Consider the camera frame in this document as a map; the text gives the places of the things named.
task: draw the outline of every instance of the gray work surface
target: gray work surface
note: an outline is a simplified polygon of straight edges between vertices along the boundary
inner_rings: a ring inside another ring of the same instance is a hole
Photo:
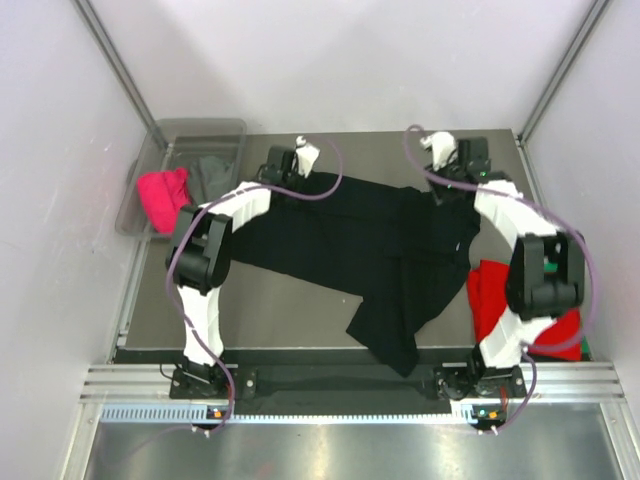
[[[476,130],[453,132],[457,137],[485,136],[493,170],[511,176],[526,196],[531,198],[527,177],[510,130]],[[427,185],[404,157],[401,132],[336,133],[331,138],[342,151],[345,175],[396,187],[413,186],[427,190]],[[247,140],[240,176],[250,179],[265,162],[269,147],[293,145],[295,135],[256,135]],[[321,139],[310,137],[322,150],[316,170],[337,172],[331,148]],[[425,165],[430,158],[413,144]],[[134,306],[128,349],[181,349],[184,327],[164,293],[164,258],[167,243],[152,241]],[[509,263],[506,242],[483,219],[480,234],[471,246],[470,259],[477,266],[480,259]],[[360,297],[336,292],[286,275],[249,265],[232,263],[229,278],[222,287],[220,323],[227,347],[358,347],[345,329],[361,301]],[[416,335],[421,347],[467,346],[474,341],[471,310],[463,288],[442,314],[428,322]]]
[[[85,480],[622,479],[599,405],[532,405],[498,437],[466,425],[229,425],[210,440],[186,430],[105,466],[163,428],[101,424]]]

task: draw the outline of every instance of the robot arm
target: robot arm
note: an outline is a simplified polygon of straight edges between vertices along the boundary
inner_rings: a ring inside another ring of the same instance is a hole
[[[244,191],[262,184],[296,189],[311,173],[319,154],[320,151],[303,137],[296,139],[295,149],[272,147],[267,163],[258,172],[258,181],[243,182],[227,194],[235,194],[234,198],[214,206],[199,223],[182,252],[173,280],[186,315],[216,356],[224,351],[218,300],[231,264],[231,234],[269,211],[275,195],[266,188]],[[181,209],[166,259],[167,268],[193,219],[205,206],[188,205]],[[205,383],[215,383],[216,377],[220,377],[213,363],[187,328],[183,370]]]
[[[452,399],[460,399],[451,392],[464,397],[474,389],[491,390],[486,383],[494,379],[511,377],[521,361],[523,345],[532,344],[557,317],[582,304],[584,258],[573,238],[517,201],[522,193],[504,173],[491,172],[485,138],[456,142],[450,133],[437,132],[420,143],[433,152],[428,170],[448,180],[480,187],[470,193],[432,183],[436,200],[472,201],[475,210],[493,224],[512,251],[505,288],[507,308],[491,333],[475,346],[465,374],[445,377],[441,383]]]

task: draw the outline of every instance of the transparent plastic bin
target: transparent plastic bin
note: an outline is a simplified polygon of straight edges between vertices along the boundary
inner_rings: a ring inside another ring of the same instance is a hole
[[[189,168],[202,157],[215,156],[233,162],[227,191],[238,186],[240,161],[244,149],[247,127],[240,119],[170,118],[159,120],[158,128],[169,142],[163,151],[149,134],[144,139],[138,159],[127,178],[127,190],[116,218],[116,231],[121,235],[146,238],[168,238],[149,223],[142,208],[138,178],[149,172]]]

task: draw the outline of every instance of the purple cable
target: purple cable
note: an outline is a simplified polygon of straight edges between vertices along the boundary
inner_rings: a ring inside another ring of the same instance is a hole
[[[514,200],[522,203],[523,205],[526,205],[529,208],[532,208],[536,212],[546,217],[548,220],[554,222],[556,225],[559,225],[561,228],[564,228],[564,230],[569,235],[571,235],[571,237],[573,237],[573,239],[576,241],[576,243],[580,247],[580,250],[582,250],[582,254],[584,255],[585,261],[587,263],[589,278],[591,280],[591,304],[589,305],[589,313],[587,315],[587,319],[584,321],[583,325],[578,329],[578,332],[576,332],[576,334],[570,339],[565,340],[564,342],[558,343],[556,345],[536,345],[535,347],[537,351],[542,353],[554,353],[554,352],[559,352],[567,348],[573,347],[574,345],[580,343],[585,333],[592,328],[593,323],[595,322],[596,311],[597,311],[598,303],[600,300],[599,298],[600,289],[599,289],[599,283],[598,283],[598,274],[595,268],[595,262],[582,236],[577,232],[577,230],[575,230],[573,227],[571,227],[571,225],[569,225],[567,222],[565,222],[560,217],[558,217],[555,213],[553,213],[552,211],[550,211],[549,209],[541,205],[538,205],[535,202],[532,202],[531,200],[527,200],[526,198],[523,198],[523,197],[522,198],[512,197],[507,193],[491,190],[490,188],[484,188],[484,187],[475,185],[473,183],[456,182],[456,181],[448,180],[444,177],[440,177],[439,175],[435,175],[425,170],[422,167],[422,165],[420,165],[420,162],[418,162],[418,160],[416,160],[416,158],[413,156],[413,153],[411,153],[411,147],[409,147],[409,135],[411,134],[411,132],[418,132],[421,135],[426,135],[426,131],[420,125],[416,125],[416,124],[410,125],[409,128],[407,128],[404,132],[404,135],[402,137],[402,145],[404,147],[404,153],[407,159],[416,168],[416,170],[418,170],[422,175],[424,175],[429,181],[433,183],[437,183],[438,185],[443,185],[450,188],[453,187],[458,190],[464,190],[467,192],[484,192],[484,193],[490,193],[492,195],[497,195],[499,197],[513,198]],[[496,435],[499,432],[503,431],[505,428],[507,428],[509,425],[511,425],[520,416],[522,411],[526,408],[527,404],[531,400],[531,397],[533,396],[533,391],[536,388],[536,384],[538,382],[538,369],[536,367],[536,364],[533,358],[531,358],[528,355],[526,351],[527,347],[528,347],[527,345],[523,345],[522,358],[524,358],[525,361],[531,364],[531,372],[532,372],[531,386],[529,387],[527,394],[522,400],[522,403],[518,406],[516,411],[513,412],[513,415],[511,415],[504,424],[496,428],[495,430]]]
[[[409,128],[407,128],[407,130],[405,130],[404,132],[403,142],[402,142],[404,146],[404,153],[407,159],[413,164],[413,166],[431,182],[437,183],[439,185],[451,186],[453,188],[457,188],[458,190],[465,190],[467,192],[484,192],[484,193],[490,193],[492,195],[497,195],[499,197],[513,198],[514,200],[537,211],[538,213],[546,217],[551,222],[563,228],[569,235],[571,235],[571,237],[573,237],[573,239],[576,241],[576,243],[580,247],[580,250],[582,250],[582,254],[584,255],[585,261],[587,263],[589,279],[591,280],[591,304],[589,306],[589,313],[587,314],[587,319],[584,321],[583,326],[578,329],[578,332],[576,332],[576,334],[570,339],[565,340],[564,342],[558,343],[556,345],[536,345],[535,348],[536,348],[536,351],[541,353],[555,353],[555,352],[560,352],[562,350],[566,350],[567,348],[573,347],[574,345],[580,343],[585,333],[588,332],[593,327],[593,324],[595,322],[596,312],[598,310],[598,305],[600,302],[600,288],[599,288],[599,280],[598,280],[598,274],[595,267],[595,262],[582,236],[573,227],[571,227],[571,225],[569,225],[567,222],[562,220],[560,217],[558,217],[555,213],[550,211],[548,208],[538,205],[537,203],[532,202],[531,200],[527,200],[526,198],[521,198],[521,197],[512,197],[508,193],[491,190],[489,188],[484,188],[484,187],[475,185],[473,183],[455,182],[452,180],[447,180],[444,177],[440,177],[438,175],[434,175],[433,173],[426,171],[420,165],[420,163],[416,160],[416,158],[413,156],[413,154],[411,153],[411,148],[409,147],[409,134],[413,131],[419,132],[422,135],[426,134],[424,128],[422,128],[420,125],[411,125]]]
[[[323,138],[323,137],[318,137],[318,136],[315,136],[315,135],[312,135],[311,137],[312,138]],[[176,265],[178,263],[178,258],[180,258],[180,255],[182,255],[182,252],[184,251],[185,246],[187,245],[187,242],[188,242],[189,238],[193,234],[194,230],[196,229],[196,227],[198,226],[200,221],[204,218],[204,216],[212,208],[214,208],[216,205],[220,205],[221,203],[224,203],[224,202],[226,202],[226,201],[228,201],[228,200],[230,200],[230,199],[232,199],[232,198],[234,198],[234,197],[236,197],[238,195],[242,195],[242,194],[245,194],[247,192],[251,192],[253,190],[260,190],[260,189],[271,190],[272,192],[281,193],[283,195],[287,195],[289,197],[296,198],[298,200],[306,200],[306,201],[323,200],[323,199],[329,197],[330,195],[332,195],[338,189],[338,187],[340,186],[340,182],[342,181],[342,171],[343,171],[343,168],[344,168],[344,159],[342,157],[342,153],[340,152],[340,150],[338,149],[336,144],[333,143],[333,141],[331,141],[328,138],[324,138],[324,140],[325,140],[326,143],[328,143],[331,146],[331,148],[333,149],[333,151],[336,154],[336,157],[338,158],[338,178],[336,179],[336,183],[333,185],[333,187],[331,187],[326,192],[320,193],[318,195],[304,195],[302,193],[293,192],[291,190],[287,190],[286,188],[278,187],[278,186],[275,186],[275,185],[254,185],[254,186],[251,186],[251,187],[247,187],[244,190],[235,191],[235,192],[229,193],[227,195],[224,195],[223,197],[221,197],[221,198],[219,198],[217,200],[214,200],[213,202],[209,203],[206,207],[204,207],[202,210],[200,210],[200,212],[198,212],[196,217],[193,219],[193,222],[191,222],[191,225],[189,225],[189,228],[187,228],[187,231],[185,232],[184,237],[180,241],[180,244],[178,245],[178,248],[176,249],[176,252],[173,255],[173,258],[171,259],[171,264],[169,265],[169,268],[167,269],[167,276],[166,276],[165,282],[164,282],[165,291],[167,293],[167,296],[169,297],[169,299],[173,303],[174,307],[176,308],[176,310],[178,311],[178,313],[180,314],[180,316],[184,320],[184,323],[191,330],[191,333],[193,334],[194,338],[196,339],[196,342],[198,342],[198,344],[204,349],[204,351],[207,352],[207,354],[211,357],[211,359],[214,362],[214,365],[218,365],[222,369],[222,371],[224,372],[225,376],[227,377],[227,380],[229,381],[229,387],[230,387],[230,390],[231,390],[230,393],[229,393],[229,408],[227,408],[227,411],[225,412],[224,416],[222,417],[222,420],[220,421],[218,426],[213,430],[213,432],[217,432],[218,430],[223,428],[224,425],[229,420],[229,418],[231,417],[232,412],[233,412],[233,400],[235,399],[235,396],[236,396],[236,386],[235,386],[235,383],[233,381],[233,376],[231,375],[231,372],[229,372],[229,369],[227,368],[227,366],[216,356],[215,353],[213,353],[211,351],[211,349],[202,340],[202,338],[200,338],[200,335],[198,335],[198,332],[195,330],[193,322],[191,321],[191,319],[185,313],[184,308],[182,307],[182,303],[173,294],[173,273],[175,272]]]
[[[329,138],[322,137],[320,135],[309,135],[308,137],[324,140],[324,142],[329,144],[329,146],[333,149],[338,159],[338,178],[336,179],[336,183],[329,190],[317,195],[304,195],[302,193],[293,192],[291,190],[287,190],[286,188],[278,187],[275,185],[253,185],[251,187],[245,188],[244,190],[240,190],[240,191],[236,191],[236,192],[232,192],[227,195],[224,195],[223,197],[209,203],[206,207],[200,210],[200,212],[198,212],[198,215],[196,215],[196,217],[191,222],[191,225],[189,225],[189,228],[187,228],[187,231],[185,232],[184,237],[180,241],[180,244],[178,245],[178,248],[176,249],[176,252],[173,255],[173,258],[171,259],[171,264],[167,269],[167,276],[165,277],[165,283],[164,283],[167,296],[169,297],[169,299],[173,303],[173,306],[176,308],[176,310],[184,320],[184,323],[187,325],[187,327],[193,334],[194,338],[196,339],[196,342],[198,342],[198,344],[204,349],[204,351],[207,352],[207,354],[211,357],[211,359],[214,362],[214,365],[218,365],[222,369],[222,371],[224,372],[229,382],[229,390],[230,390],[229,391],[229,408],[227,408],[227,411],[225,412],[224,416],[220,420],[220,423],[213,430],[210,430],[210,433],[218,433],[220,430],[224,428],[224,426],[227,424],[227,421],[231,418],[231,415],[233,413],[233,403],[236,395],[236,385],[235,385],[235,382],[233,381],[233,376],[231,375],[231,372],[229,371],[227,366],[224,364],[224,362],[222,362],[222,360],[220,360],[220,358],[215,353],[213,353],[213,351],[211,351],[211,349],[207,346],[207,344],[202,340],[198,332],[195,330],[193,322],[191,321],[189,316],[185,313],[184,308],[182,307],[182,303],[173,294],[173,273],[175,272],[176,265],[178,263],[178,258],[180,258],[180,255],[182,255],[182,252],[185,249],[185,246],[187,244],[189,237],[193,234],[194,230],[196,229],[200,221],[204,218],[204,216],[216,205],[220,205],[221,203],[224,203],[232,198],[235,198],[238,195],[243,195],[247,192],[251,192],[253,190],[260,190],[260,189],[271,190],[272,192],[281,193],[283,195],[287,195],[289,197],[293,197],[298,200],[305,200],[305,201],[323,200],[329,197],[330,195],[332,195],[338,189],[338,187],[340,186],[340,182],[342,182],[342,176],[343,176],[343,170],[344,170],[344,158],[342,156],[342,152],[337,147],[337,145]],[[119,460],[116,463],[108,462],[105,459],[104,449],[101,449],[100,459],[102,463],[108,468],[112,468],[112,469],[117,468],[121,466],[123,463],[125,463],[127,460],[129,460],[131,457],[133,457],[140,450],[142,450],[149,444],[155,442],[158,438],[162,437],[166,433],[171,433],[178,430],[191,430],[191,428],[192,427],[188,425],[174,425],[174,426],[165,428],[164,430],[161,430],[157,434],[153,435],[151,438],[142,442],[140,445],[134,447],[129,453],[127,453],[127,455],[125,455],[123,459]]]

